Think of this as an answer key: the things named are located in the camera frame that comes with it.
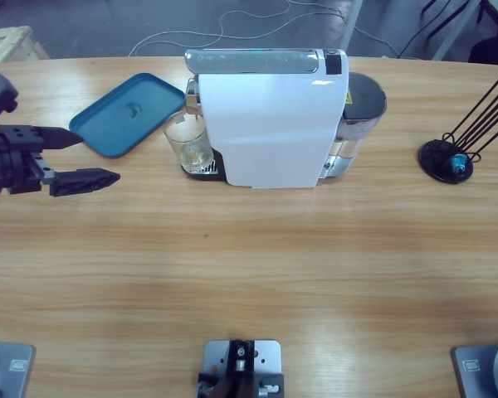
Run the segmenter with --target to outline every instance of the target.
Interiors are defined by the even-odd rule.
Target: wooden pallet
[[[0,29],[0,63],[47,60],[49,56],[32,33],[30,27]]]

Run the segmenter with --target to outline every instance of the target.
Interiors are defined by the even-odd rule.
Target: blue plastic tray
[[[69,129],[107,158],[125,155],[184,106],[184,93],[140,73],[76,115]]]

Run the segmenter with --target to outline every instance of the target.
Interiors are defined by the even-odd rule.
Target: black capsule stand
[[[498,138],[497,131],[479,148],[474,149],[477,143],[498,124],[498,94],[461,135],[456,138],[455,133],[497,86],[498,80],[450,133],[445,133],[442,139],[434,139],[420,147],[418,161],[428,176],[447,184],[459,184],[472,176],[473,163],[481,161],[481,151]]]

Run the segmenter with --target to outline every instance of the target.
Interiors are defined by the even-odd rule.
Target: black robotic gripper
[[[17,96],[17,90],[0,75],[0,114],[15,110]],[[118,181],[119,174],[103,168],[56,172],[42,158],[44,149],[63,149],[82,141],[62,128],[1,125],[0,192],[3,188],[11,194],[36,192],[47,184],[50,195],[61,197],[97,191]]]

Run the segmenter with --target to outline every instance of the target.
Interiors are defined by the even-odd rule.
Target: white cable
[[[151,36],[148,36],[148,37],[144,38],[143,40],[139,41],[138,43],[136,43],[134,45],[133,49],[129,52],[128,56],[137,56],[138,52],[140,51],[140,49],[142,49],[142,48],[144,48],[146,46],[149,46],[151,44],[171,44],[173,46],[179,46],[179,47],[183,47],[183,48],[205,48],[205,47],[209,47],[209,46],[212,46],[212,45],[216,44],[217,42],[219,42],[223,38],[226,38],[226,39],[236,39],[236,40],[254,40],[254,39],[259,39],[259,38],[262,38],[262,37],[270,36],[273,33],[278,32],[279,30],[281,30],[284,27],[290,25],[292,22],[296,21],[297,19],[300,19],[302,17],[312,16],[312,15],[333,15],[335,17],[341,18],[345,24],[348,23],[348,21],[345,19],[344,15],[343,15],[343,13],[341,12],[341,10],[339,10],[338,8],[329,7],[327,5],[318,4],[318,3],[314,3],[314,2],[297,2],[297,1],[294,1],[294,0],[286,0],[286,3],[287,3],[287,6],[286,6],[286,9],[284,11],[276,12],[276,13],[270,14],[270,15],[256,15],[256,14],[253,14],[253,13],[250,13],[250,12],[247,12],[247,11],[242,11],[242,10],[232,10],[232,11],[229,11],[229,12],[225,12],[225,13],[223,13],[219,17],[219,20],[218,20],[219,21],[219,26],[220,26],[220,33],[202,33],[202,32],[193,32],[193,31],[167,31],[167,32],[155,33],[155,34],[153,34]],[[272,17],[278,17],[280,15],[284,15],[284,14],[288,13],[290,11],[290,9],[291,9],[291,5],[292,4],[299,5],[299,6],[322,7],[322,8],[324,8],[327,11],[324,11],[324,12],[307,12],[305,14],[298,15],[297,17],[291,18],[289,21],[283,23],[278,28],[273,29],[272,31],[270,31],[268,33],[264,33],[264,34],[261,34],[261,35],[258,35],[258,36],[232,36],[232,35],[225,35],[224,34],[225,33],[225,29],[223,27],[223,18],[226,17],[229,14],[240,13],[240,14],[245,14],[245,15],[248,15],[250,17],[256,17],[256,18],[272,18]],[[398,54],[398,51],[388,41],[385,41],[385,40],[382,40],[382,39],[380,39],[380,38],[378,38],[376,36],[373,36],[370,33],[359,29],[358,27],[354,27],[354,30],[357,31],[357,32],[359,32],[359,33],[361,33],[361,34],[364,34],[365,36],[367,36],[367,37],[369,37],[369,38],[371,38],[371,39],[373,39],[375,41],[378,41],[378,42],[381,42],[381,43],[385,44],[386,46],[388,46],[391,49],[391,51],[393,53],[395,53],[396,55]],[[192,45],[187,45],[187,44],[183,44],[183,43],[180,43],[180,42],[169,41],[169,40],[149,41],[149,40],[153,39],[154,37],[168,35],[168,34],[187,34],[187,35],[194,35],[194,36],[216,37],[216,39],[214,41],[211,41],[211,42],[209,42],[207,44],[203,44],[203,45],[200,45],[200,46],[192,46]]]
[[[395,47],[393,47],[393,45],[389,41],[385,41],[383,39],[380,39],[379,37],[373,36],[369,32],[361,30],[359,27],[354,27],[354,30],[357,31],[357,32],[359,32],[359,33],[361,33],[362,35],[367,36],[370,39],[373,39],[373,40],[378,41],[378,42],[380,42],[382,44],[385,44],[387,47],[389,47],[389,49],[393,52],[393,54],[395,56],[398,56],[397,49]]]

